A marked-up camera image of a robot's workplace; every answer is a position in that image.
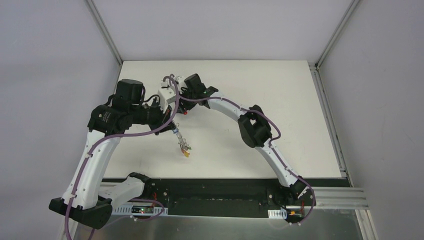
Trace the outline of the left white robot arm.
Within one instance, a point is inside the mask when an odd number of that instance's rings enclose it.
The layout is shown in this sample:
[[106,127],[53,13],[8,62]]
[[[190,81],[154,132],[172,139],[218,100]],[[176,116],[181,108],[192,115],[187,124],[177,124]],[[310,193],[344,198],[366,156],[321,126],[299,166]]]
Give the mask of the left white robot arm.
[[164,77],[160,89],[147,103],[146,88],[140,81],[122,79],[105,104],[90,116],[86,143],[75,174],[61,197],[53,198],[48,208],[65,218],[95,230],[103,228],[113,211],[137,198],[147,202],[153,189],[146,175],[132,172],[123,182],[101,190],[107,166],[122,138],[130,137],[133,125],[149,126],[150,134],[173,130],[173,118],[181,100],[179,82],[173,75]]

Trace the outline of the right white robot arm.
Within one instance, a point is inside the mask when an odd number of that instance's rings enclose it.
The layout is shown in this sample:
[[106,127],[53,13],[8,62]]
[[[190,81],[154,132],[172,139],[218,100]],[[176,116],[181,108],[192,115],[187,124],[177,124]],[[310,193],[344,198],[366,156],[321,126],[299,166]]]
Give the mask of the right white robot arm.
[[243,107],[222,94],[217,88],[206,87],[198,74],[187,77],[177,85],[179,108],[185,112],[196,105],[218,111],[237,122],[242,141],[257,150],[270,165],[279,183],[285,187],[284,200],[296,205],[306,196],[311,186],[285,160],[275,141],[281,131],[258,105]]

